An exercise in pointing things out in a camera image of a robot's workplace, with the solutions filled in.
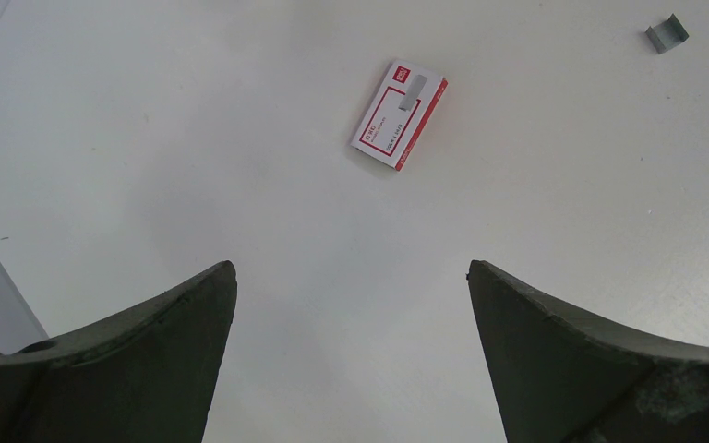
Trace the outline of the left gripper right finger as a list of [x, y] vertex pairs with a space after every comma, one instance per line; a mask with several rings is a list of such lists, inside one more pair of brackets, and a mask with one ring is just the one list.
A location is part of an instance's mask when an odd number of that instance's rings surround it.
[[709, 442], [709, 347], [601, 317], [483, 260], [466, 279], [510, 442]]

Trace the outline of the red white staple box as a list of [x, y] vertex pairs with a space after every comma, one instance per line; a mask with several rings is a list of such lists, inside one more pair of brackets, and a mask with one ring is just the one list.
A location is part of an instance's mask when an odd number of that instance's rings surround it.
[[350, 146], [400, 171], [448, 85], [441, 74], [405, 60], [393, 60]]

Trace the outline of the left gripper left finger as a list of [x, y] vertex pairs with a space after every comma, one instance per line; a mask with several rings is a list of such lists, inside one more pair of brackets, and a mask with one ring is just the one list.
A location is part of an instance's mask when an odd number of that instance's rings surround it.
[[223, 261], [86, 327], [0, 353], [0, 442], [199, 442], [234, 319]]

